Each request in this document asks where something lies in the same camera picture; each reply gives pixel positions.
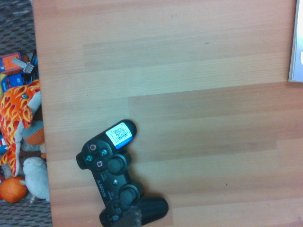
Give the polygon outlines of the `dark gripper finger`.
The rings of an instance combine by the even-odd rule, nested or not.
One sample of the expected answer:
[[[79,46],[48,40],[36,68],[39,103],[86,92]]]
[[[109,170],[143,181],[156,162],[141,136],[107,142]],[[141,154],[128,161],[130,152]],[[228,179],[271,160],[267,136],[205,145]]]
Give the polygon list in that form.
[[[141,227],[142,213],[141,210],[135,206],[131,206],[122,216],[122,227]]]

